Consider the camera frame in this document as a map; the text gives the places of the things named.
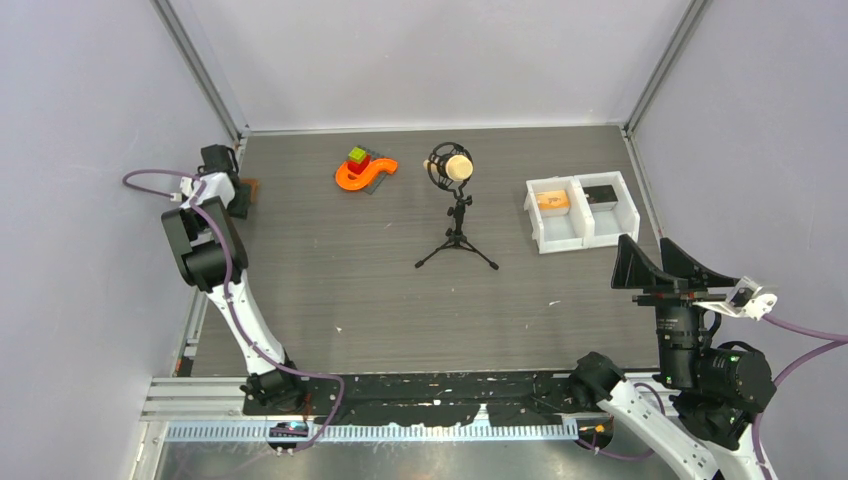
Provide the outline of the brown card holder wallet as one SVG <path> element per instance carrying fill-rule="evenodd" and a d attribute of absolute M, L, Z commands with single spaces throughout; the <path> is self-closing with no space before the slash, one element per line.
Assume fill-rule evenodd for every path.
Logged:
<path fill-rule="evenodd" d="M 255 178 L 244 178 L 241 180 L 241 188 L 245 192 L 251 204 L 256 204 L 258 201 L 258 192 L 260 182 Z"/>

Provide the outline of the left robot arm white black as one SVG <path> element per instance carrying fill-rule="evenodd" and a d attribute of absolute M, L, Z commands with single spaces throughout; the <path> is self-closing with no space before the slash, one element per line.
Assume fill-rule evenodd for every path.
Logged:
<path fill-rule="evenodd" d="M 247 277 L 249 259 L 234 221 L 248 217 L 254 186 L 239 177 L 233 148 L 200 150 L 202 165 L 180 179 L 179 207 L 161 220 L 178 271 L 221 312 L 236 339 L 247 377 L 240 390 L 250 412 L 268 408 L 293 414 L 306 405 L 307 389 L 290 371 L 294 363 L 270 332 Z"/>

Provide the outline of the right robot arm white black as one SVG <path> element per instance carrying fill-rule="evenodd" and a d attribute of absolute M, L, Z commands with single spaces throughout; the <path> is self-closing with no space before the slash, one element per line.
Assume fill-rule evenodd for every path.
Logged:
<path fill-rule="evenodd" d="M 655 264 L 622 234 L 610 285 L 632 290 L 633 302 L 655 316 L 658 371 L 672 390 L 671 420 L 652 405 L 613 361 L 592 351 L 570 374 L 571 397 L 584 410 L 609 414 L 630 429 L 681 479 L 773 479 L 776 473 L 754 435 L 754 423 L 777 387 L 765 354 L 744 341 L 714 345 L 726 318 L 761 320 L 775 290 L 743 276 L 719 274 L 668 238 Z"/>

